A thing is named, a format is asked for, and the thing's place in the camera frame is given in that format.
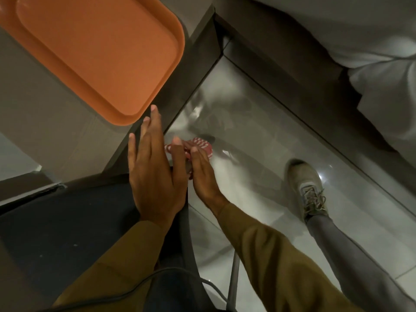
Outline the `person's left hand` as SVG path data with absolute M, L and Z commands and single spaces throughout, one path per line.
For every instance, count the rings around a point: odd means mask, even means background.
M 175 218 L 185 204 L 187 182 L 173 182 L 169 160 L 164 150 L 164 159 L 152 158 L 150 137 L 150 116 L 140 128 L 140 168 L 129 174 L 133 199 L 141 220 L 161 225 Z

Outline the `person's right forearm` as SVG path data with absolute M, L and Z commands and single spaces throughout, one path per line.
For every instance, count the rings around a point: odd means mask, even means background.
M 364 312 L 282 233 L 247 215 L 222 194 L 205 204 L 237 252 L 267 312 Z

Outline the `orange plastic tray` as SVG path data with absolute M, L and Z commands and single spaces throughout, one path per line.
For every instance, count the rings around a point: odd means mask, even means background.
M 0 27 L 119 126 L 139 120 L 185 48 L 159 0 L 0 0 Z

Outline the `beige lace-up shoe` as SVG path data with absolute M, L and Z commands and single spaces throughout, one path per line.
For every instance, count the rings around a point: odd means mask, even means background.
M 329 215 L 322 180 L 309 163 L 298 159 L 291 160 L 287 168 L 287 179 L 304 223 L 316 215 Z

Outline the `person's left forearm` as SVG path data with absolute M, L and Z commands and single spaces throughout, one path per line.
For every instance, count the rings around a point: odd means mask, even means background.
M 173 219 L 161 225 L 140 220 L 90 268 L 78 277 L 53 306 L 119 295 L 154 272 Z

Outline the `white bed sheet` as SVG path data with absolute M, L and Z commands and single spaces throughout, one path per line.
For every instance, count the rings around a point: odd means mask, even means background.
M 255 0 L 307 29 L 348 68 L 358 111 L 416 166 L 416 0 Z

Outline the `person's gray trouser leg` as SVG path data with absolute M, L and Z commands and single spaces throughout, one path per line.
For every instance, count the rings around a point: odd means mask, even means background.
M 365 312 L 416 312 L 411 298 L 391 275 L 327 215 L 306 220 L 344 295 Z

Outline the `person's right hand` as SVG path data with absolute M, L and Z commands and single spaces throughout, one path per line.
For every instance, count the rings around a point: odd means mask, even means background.
M 217 181 L 212 181 L 207 176 L 199 178 L 198 180 L 193 180 L 193 187 L 197 196 L 205 206 L 211 210 L 216 218 L 221 213 L 222 209 L 229 204 L 229 201 L 221 193 Z

